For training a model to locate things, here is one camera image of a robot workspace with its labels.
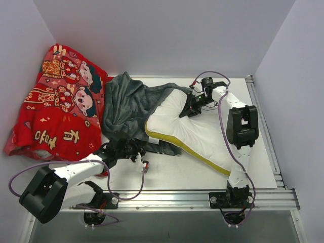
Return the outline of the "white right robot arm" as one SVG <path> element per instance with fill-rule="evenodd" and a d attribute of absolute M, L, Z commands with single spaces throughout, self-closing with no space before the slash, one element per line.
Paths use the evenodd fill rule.
<path fill-rule="evenodd" d="M 246 209 L 253 205 L 249 200 L 253 196 L 246 173 L 252 147 L 259 137 L 257 108 L 241 102 L 228 90 L 229 85 L 225 82 L 214 82 L 212 77 L 205 77 L 200 84 L 200 95 L 190 92 L 179 116 L 196 116 L 203 106 L 216 103 L 225 145 L 234 160 L 226 193 L 217 199 L 218 207 Z"/>

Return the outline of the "white pillow yellow edge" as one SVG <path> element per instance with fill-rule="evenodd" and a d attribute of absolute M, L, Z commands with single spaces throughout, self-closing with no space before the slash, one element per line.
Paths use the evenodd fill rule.
<path fill-rule="evenodd" d="M 218 114 L 214 111 L 191 117 L 180 117 L 187 95 L 174 89 L 151 114 L 145 124 L 150 138 L 175 145 L 229 176 L 234 160 L 221 133 Z"/>

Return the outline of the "grey plush pillowcase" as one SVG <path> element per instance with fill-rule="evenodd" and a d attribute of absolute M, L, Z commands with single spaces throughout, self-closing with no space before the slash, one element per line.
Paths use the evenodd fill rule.
<path fill-rule="evenodd" d="M 190 89 L 175 83 L 149 87 L 142 81 L 132 79 L 127 72 L 115 76 L 105 85 L 102 134 L 109 140 L 116 138 L 116 132 L 123 132 L 128 138 L 145 142 L 145 150 L 153 153 L 178 156 L 182 149 L 165 141 L 149 142 L 145 124 L 150 115 L 174 90 L 189 93 Z"/>

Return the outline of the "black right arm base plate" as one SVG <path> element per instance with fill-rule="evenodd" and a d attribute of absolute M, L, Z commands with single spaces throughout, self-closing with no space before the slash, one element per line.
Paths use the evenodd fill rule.
<path fill-rule="evenodd" d="M 209 192 L 208 196 L 212 209 L 247 209 L 251 206 L 253 194 L 233 196 L 227 192 Z"/>

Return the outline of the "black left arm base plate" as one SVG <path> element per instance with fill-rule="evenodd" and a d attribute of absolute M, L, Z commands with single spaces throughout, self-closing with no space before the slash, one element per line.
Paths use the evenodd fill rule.
<path fill-rule="evenodd" d="M 112 196 L 111 193 L 96 193 L 90 202 L 78 203 L 76 206 L 74 206 L 74 208 L 76 209 L 81 209 L 82 207 L 88 207 L 97 210 L 115 210 L 118 208 L 118 199 Z"/>

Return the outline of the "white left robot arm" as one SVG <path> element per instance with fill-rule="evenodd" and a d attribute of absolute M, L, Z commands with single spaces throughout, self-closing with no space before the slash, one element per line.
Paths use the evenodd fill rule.
<path fill-rule="evenodd" d="M 118 193 L 104 190 L 88 177 L 99 175 L 116 165 L 120 159 L 130 159 L 145 174 L 149 163 L 143 160 L 144 141 L 120 139 L 109 141 L 80 161 L 68 162 L 55 169 L 45 163 L 19 196 L 19 203 L 41 223 L 48 223 L 61 209 L 90 208 L 100 214 L 108 207 L 116 208 L 121 200 Z"/>

